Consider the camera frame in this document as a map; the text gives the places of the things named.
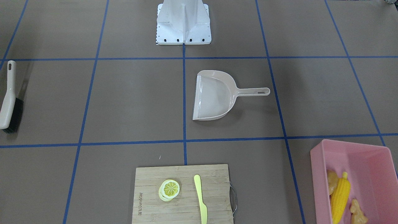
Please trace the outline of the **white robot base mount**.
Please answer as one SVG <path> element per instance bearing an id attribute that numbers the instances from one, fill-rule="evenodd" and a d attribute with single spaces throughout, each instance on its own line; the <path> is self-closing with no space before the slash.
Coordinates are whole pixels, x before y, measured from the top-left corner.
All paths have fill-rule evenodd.
<path id="1" fill-rule="evenodd" d="M 209 6 L 202 0 L 165 0 L 157 6 L 156 21 L 156 44 L 212 42 Z"/>

